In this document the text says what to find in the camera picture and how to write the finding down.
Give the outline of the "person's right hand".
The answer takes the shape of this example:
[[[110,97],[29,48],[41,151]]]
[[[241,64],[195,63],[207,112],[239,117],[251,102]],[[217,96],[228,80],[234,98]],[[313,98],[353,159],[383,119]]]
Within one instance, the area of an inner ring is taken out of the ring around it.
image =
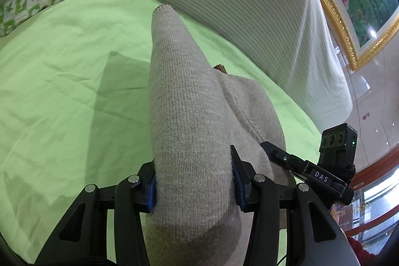
[[[332,207],[331,207],[331,209],[330,209],[329,212],[330,212],[332,218],[334,219],[335,223],[337,223],[337,225],[339,226],[339,229],[342,231],[342,233],[343,233],[343,234],[346,234],[346,233],[344,232],[344,230],[342,230],[342,228],[341,228],[340,225],[339,225],[339,215],[338,215],[338,213],[337,213],[337,211],[336,211],[335,205],[332,205]]]

